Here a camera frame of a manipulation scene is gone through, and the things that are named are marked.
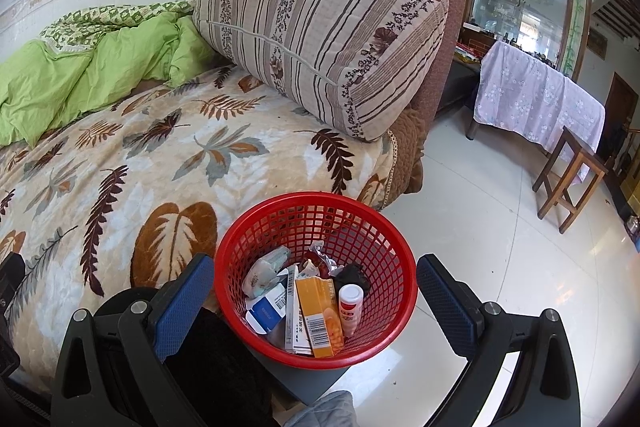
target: leaf pattern blanket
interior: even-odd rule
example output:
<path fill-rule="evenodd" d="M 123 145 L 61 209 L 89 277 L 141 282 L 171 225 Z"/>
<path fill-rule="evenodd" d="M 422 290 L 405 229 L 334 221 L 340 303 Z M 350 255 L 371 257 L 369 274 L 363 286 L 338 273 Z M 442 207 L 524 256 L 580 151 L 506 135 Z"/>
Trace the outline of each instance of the leaf pattern blanket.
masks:
<path fill-rule="evenodd" d="M 120 101 L 0 151 L 0 262 L 26 277 L 6 311 L 23 376 L 46 391 L 69 319 L 129 287 L 175 279 L 245 210 L 297 190 L 381 208 L 389 132 L 364 143 L 327 128 L 240 68 Z M 210 307 L 215 307 L 210 297 Z"/>

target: picture frame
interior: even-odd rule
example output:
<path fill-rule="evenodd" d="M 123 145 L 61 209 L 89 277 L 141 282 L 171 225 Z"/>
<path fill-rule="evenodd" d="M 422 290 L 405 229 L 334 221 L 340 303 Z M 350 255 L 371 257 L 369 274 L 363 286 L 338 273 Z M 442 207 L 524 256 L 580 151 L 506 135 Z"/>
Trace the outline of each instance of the picture frame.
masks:
<path fill-rule="evenodd" d="M 602 60 L 605 60 L 607 57 L 607 38 L 595 30 L 594 28 L 589 28 L 589 36 L 587 37 L 587 47 L 593 53 L 598 55 Z"/>

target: pill bottle cap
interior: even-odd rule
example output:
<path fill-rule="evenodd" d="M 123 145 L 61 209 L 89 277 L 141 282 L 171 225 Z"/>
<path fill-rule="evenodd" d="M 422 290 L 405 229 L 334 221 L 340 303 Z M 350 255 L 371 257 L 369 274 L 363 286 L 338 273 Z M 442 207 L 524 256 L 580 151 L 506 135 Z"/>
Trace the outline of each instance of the pill bottle cap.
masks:
<path fill-rule="evenodd" d="M 340 288 L 338 297 L 345 304 L 359 304 L 364 297 L 364 291 L 357 284 L 346 284 Z"/>

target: floral pillow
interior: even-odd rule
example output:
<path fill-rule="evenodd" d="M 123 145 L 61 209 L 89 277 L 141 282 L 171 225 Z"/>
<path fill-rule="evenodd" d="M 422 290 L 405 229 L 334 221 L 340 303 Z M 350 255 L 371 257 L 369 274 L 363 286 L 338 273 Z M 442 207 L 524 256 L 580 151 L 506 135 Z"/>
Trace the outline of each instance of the floral pillow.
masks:
<path fill-rule="evenodd" d="M 320 120 L 373 140 L 394 123 L 442 42 L 449 0 L 197 0 L 217 51 Z"/>

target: curtain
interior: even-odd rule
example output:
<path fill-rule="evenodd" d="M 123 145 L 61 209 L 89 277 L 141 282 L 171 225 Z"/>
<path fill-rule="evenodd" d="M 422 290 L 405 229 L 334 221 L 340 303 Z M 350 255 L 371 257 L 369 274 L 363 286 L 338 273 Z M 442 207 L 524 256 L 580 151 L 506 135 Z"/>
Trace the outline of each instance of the curtain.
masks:
<path fill-rule="evenodd" d="M 569 23 L 568 36 L 564 47 L 562 60 L 558 65 L 558 70 L 562 74 L 573 77 L 575 62 L 580 51 L 580 43 L 582 42 L 582 33 L 584 32 L 584 22 L 586 15 L 587 0 L 574 0 L 571 11 L 571 22 Z"/>

